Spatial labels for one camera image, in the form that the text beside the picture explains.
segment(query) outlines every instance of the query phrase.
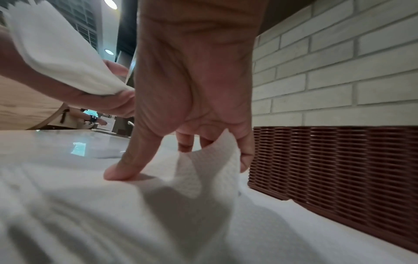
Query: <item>ceiling light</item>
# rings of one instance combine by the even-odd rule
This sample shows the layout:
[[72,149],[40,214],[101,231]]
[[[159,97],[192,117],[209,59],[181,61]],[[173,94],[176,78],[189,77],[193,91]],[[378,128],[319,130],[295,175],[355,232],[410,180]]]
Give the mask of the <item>ceiling light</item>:
[[106,51],[106,53],[107,53],[107,54],[114,55],[114,53],[113,53],[113,52],[111,52],[111,51],[110,51],[110,50],[108,50],[108,49],[105,49],[105,51]]
[[118,9],[118,6],[113,2],[113,0],[104,0],[104,2],[111,8],[111,9]]

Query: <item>white countertop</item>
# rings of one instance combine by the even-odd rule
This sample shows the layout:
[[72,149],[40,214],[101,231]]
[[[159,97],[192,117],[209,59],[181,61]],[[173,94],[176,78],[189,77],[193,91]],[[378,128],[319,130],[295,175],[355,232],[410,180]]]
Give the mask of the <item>white countertop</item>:
[[[12,223],[18,222],[19,218],[11,220],[4,216],[7,206],[15,201],[10,200],[11,196],[4,196],[4,186],[1,186],[3,178],[18,179],[23,174],[43,172],[47,179],[48,173],[57,171],[57,168],[71,173],[72,168],[68,167],[70,163],[64,161],[71,159],[72,155],[84,157],[77,157],[75,163],[71,162],[72,165],[76,165],[77,160],[80,164],[88,160],[94,164],[91,170],[101,174],[108,165],[122,156],[128,141],[122,137],[81,130],[1,131],[0,263],[25,263],[23,255],[27,254],[23,253],[16,241],[19,237],[24,239],[24,234],[13,229]],[[193,150],[198,149],[200,144],[196,137]],[[162,159],[176,150],[175,136],[166,136],[156,158]],[[41,172],[26,170],[21,173],[20,169],[24,169],[25,163],[33,159],[51,162],[44,162]],[[58,166],[60,162],[66,167]],[[246,185],[248,174],[241,174],[240,177],[241,194],[225,238],[225,247],[219,253],[222,260],[218,263],[418,263],[418,255],[415,253],[313,214],[292,201],[280,201],[251,190]],[[37,184],[48,185],[42,181]],[[60,188],[74,185],[71,181],[59,184]],[[54,191],[52,189],[55,187],[51,186],[45,189],[49,188],[48,192]],[[61,239],[59,233],[56,236],[58,240]]]

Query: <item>brick wall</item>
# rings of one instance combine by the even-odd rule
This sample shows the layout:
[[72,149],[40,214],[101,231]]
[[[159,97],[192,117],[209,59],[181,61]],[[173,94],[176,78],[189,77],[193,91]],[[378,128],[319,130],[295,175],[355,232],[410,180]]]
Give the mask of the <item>brick wall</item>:
[[318,0],[256,38],[253,126],[418,125],[418,0]]

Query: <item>white napkin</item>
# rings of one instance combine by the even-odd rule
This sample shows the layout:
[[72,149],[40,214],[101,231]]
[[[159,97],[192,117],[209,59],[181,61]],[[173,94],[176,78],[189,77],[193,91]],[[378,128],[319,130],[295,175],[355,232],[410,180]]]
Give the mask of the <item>white napkin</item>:
[[35,71],[89,94],[132,90],[106,67],[97,51],[47,1],[9,4],[5,14],[14,45]]
[[109,182],[109,160],[39,155],[1,166],[0,220],[52,263],[202,263],[229,226],[239,156],[224,131],[203,150],[160,151],[134,181]]

